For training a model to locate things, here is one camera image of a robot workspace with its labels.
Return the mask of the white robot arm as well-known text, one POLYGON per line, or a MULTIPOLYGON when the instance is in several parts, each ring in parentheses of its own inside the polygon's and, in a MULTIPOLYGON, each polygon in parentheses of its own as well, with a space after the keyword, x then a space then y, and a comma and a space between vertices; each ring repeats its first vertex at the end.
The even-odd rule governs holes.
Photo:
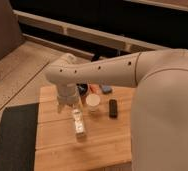
POLYGON ((138 52, 78 64, 64 54, 46 78, 58 101, 71 104, 77 83, 134 87, 131 105, 133 171, 188 171, 188 50, 138 52))

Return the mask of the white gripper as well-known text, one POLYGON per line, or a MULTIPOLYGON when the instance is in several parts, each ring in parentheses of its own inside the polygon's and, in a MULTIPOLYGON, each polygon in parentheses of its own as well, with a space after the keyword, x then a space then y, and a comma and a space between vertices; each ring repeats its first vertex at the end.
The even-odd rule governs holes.
POLYGON ((75 84, 57 85, 57 112, 61 113, 62 106, 74 105, 79 101, 78 88, 75 84))

